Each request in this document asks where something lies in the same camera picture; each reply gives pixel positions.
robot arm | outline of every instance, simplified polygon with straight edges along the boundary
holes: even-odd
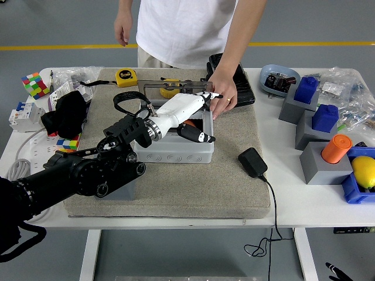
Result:
[[[130,96],[141,97],[134,93]],[[43,165],[45,170],[29,177],[15,181],[0,177],[0,262],[10,261],[45,237],[44,228],[24,221],[74,194],[104,197],[142,176],[146,166],[137,162],[130,143],[137,141],[147,148],[152,141],[163,138],[170,128],[179,126],[214,97],[220,95],[210,92],[178,94],[156,113],[145,98],[152,116],[142,119],[129,113],[104,130],[105,138],[96,148],[73,153],[58,151]],[[21,237],[18,227],[37,232],[37,236],[11,253],[4,254],[18,244]]]

khaki pants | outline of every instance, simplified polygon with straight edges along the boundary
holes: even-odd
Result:
[[[172,66],[154,58],[141,47],[138,47],[138,67],[145,68],[170,68]]]

beige mat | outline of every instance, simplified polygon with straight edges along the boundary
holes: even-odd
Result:
[[[105,68],[99,79],[113,80],[117,69]],[[204,70],[175,68],[135,69],[139,80],[160,77],[199,81]],[[103,129],[124,114],[113,106],[113,96],[137,87],[97,86],[88,113],[80,149],[96,147]],[[139,101],[126,103],[135,112]],[[263,218],[270,210],[267,185],[252,179],[237,160],[240,153],[255,147],[260,153],[255,112],[252,105],[235,108],[214,121],[214,153],[210,164],[146,163],[146,173],[137,179],[135,200],[110,201],[72,196],[64,201],[69,216]]]

yellow floor line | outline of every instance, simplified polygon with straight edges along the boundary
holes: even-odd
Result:
[[[341,41],[341,42],[252,42],[249,47],[322,47],[322,46],[375,46],[375,41]],[[137,48],[137,44],[129,44],[126,49]],[[119,44],[88,45],[41,45],[41,46],[0,46],[0,51],[30,50],[68,50],[68,49],[122,49]]]

man's right hand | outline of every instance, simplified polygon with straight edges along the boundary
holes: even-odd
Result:
[[[133,17],[131,15],[131,2],[132,1],[119,1],[118,13],[114,23],[115,38],[117,42],[124,47],[129,42],[130,30],[133,26]]]

